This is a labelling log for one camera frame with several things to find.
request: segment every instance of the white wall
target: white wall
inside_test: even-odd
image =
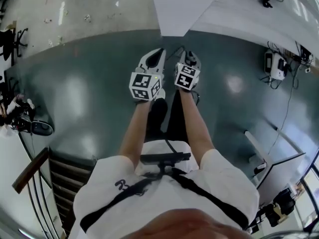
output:
[[[44,238],[44,234],[34,214],[27,187],[18,194],[12,187],[13,182],[19,176],[19,174],[26,168],[30,163],[30,159],[24,150],[24,147],[18,137],[18,135],[10,138],[0,137],[0,209],[2,215],[0,220],[12,220],[12,224],[15,224],[15,228],[19,227],[28,233],[35,235],[38,238]],[[36,186],[40,196],[38,175],[36,173]],[[50,210],[54,210],[54,214],[57,215],[57,210],[53,195],[50,194],[51,190],[47,184],[42,180],[44,195]],[[35,196],[33,191],[33,183],[30,183],[32,194]],[[62,232],[62,228],[58,228],[58,233]]]

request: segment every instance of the white panel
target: white panel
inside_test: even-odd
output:
[[[184,36],[214,0],[154,0],[162,36]]]
[[[41,227],[36,220],[27,187],[25,187],[20,194],[18,194],[12,187],[13,182],[30,163],[30,159],[25,152],[18,135],[9,138],[0,137],[0,159],[0,208],[26,232],[31,232],[39,238],[44,237]],[[39,190],[40,187],[37,173],[35,181],[39,199],[42,203],[43,201],[41,201],[42,197]],[[44,195],[47,197],[50,193],[50,188],[43,180],[42,185]],[[30,187],[33,196],[35,196],[32,182],[30,183]]]
[[[276,43],[298,54],[300,43],[319,56],[319,22],[300,0],[214,0],[191,30],[213,32],[265,44]]]

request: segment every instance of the shoe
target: shoe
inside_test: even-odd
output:
[[[166,92],[163,88],[161,88],[158,92],[158,95],[155,97],[155,101],[159,98],[165,99],[165,97],[166,97]]]

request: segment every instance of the desk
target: desk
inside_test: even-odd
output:
[[[271,203],[278,193],[286,188],[305,157],[305,153],[296,146],[287,135],[278,128],[276,131],[279,136],[285,139],[294,148],[297,152],[296,155],[274,162],[272,158],[263,151],[256,138],[249,131],[245,131],[245,136],[256,149],[256,155],[266,163],[266,168],[262,172],[262,177],[260,179],[258,179],[257,176],[254,177],[257,179],[255,182],[260,194],[260,206]]]
[[[319,0],[154,0],[163,36],[190,30],[228,35],[298,54],[295,41],[319,57]]]

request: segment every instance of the leg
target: leg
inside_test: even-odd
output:
[[[167,113],[167,103],[165,99],[157,99],[149,112],[145,141],[164,139],[164,133],[160,130]]]
[[[184,141],[188,143],[179,90],[176,90],[174,96],[166,136],[167,139],[171,141]]]
[[[28,45],[27,44],[23,44],[20,42],[23,34],[25,31],[28,31],[28,28],[25,28],[22,32],[21,30],[17,33],[17,38],[16,38],[16,45],[17,45],[17,48],[19,48],[19,45],[23,46],[23,47],[27,47]]]

